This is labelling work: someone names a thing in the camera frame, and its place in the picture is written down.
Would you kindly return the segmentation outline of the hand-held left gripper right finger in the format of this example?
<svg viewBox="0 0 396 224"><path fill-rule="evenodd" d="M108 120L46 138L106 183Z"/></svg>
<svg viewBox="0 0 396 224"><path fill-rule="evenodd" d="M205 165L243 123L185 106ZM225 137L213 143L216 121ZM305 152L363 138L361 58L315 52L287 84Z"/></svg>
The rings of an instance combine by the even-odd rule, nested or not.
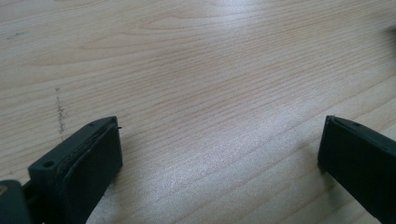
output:
<svg viewBox="0 0 396 224"><path fill-rule="evenodd" d="M349 119L328 116L318 164L382 224L396 224L396 141Z"/></svg>

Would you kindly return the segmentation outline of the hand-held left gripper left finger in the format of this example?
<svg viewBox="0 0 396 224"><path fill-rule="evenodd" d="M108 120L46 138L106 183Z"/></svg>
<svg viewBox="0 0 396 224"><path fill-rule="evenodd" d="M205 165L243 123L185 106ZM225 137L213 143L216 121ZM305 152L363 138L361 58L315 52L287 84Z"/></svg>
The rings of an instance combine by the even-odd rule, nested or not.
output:
<svg viewBox="0 0 396 224"><path fill-rule="evenodd" d="M122 167L118 120L95 120L28 168L45 224L85 224Z"/></svg>

